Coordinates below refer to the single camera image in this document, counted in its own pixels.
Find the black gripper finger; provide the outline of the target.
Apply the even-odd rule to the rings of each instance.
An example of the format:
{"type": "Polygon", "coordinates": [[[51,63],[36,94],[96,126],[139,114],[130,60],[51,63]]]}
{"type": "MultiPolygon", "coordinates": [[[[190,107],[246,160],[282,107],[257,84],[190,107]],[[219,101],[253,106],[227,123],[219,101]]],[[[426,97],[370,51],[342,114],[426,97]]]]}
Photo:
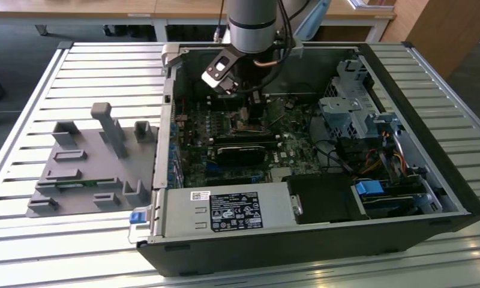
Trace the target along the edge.
{"type": "Polygon", "coordinates": [[[243,112],[242,112],[242,118],[246,124],[250,124],[251,110],[254,103],[255,103],[254,93],[250,92],[244,95],[243,112]]]}
{"type": "Polygon", "coordinates": [[[254,124],[262,124],[265,114],[265,96],[261,91],[254,92],[254,124]]]}

